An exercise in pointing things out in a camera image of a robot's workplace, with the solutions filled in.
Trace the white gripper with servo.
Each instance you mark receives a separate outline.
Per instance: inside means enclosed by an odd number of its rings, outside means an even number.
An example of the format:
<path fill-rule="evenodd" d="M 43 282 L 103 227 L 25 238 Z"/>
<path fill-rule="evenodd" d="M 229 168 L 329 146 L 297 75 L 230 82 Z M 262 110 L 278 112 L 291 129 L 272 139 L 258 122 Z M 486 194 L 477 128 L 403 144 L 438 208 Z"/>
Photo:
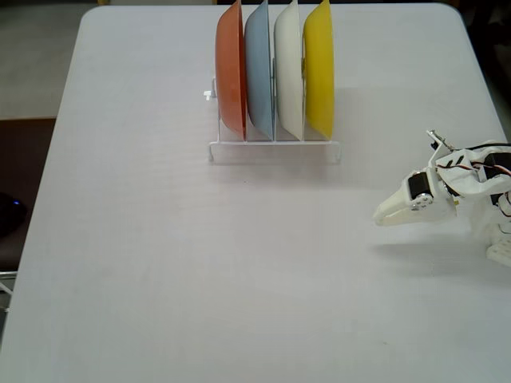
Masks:
<path fill-rule="evenodd" d="M 454 197 L 434 168 L 412 172 L 406 185 L 380 203 L 373 215 L 379 226 L 396 226 L 414 220 L 445 220 L 457 214 Z"/>

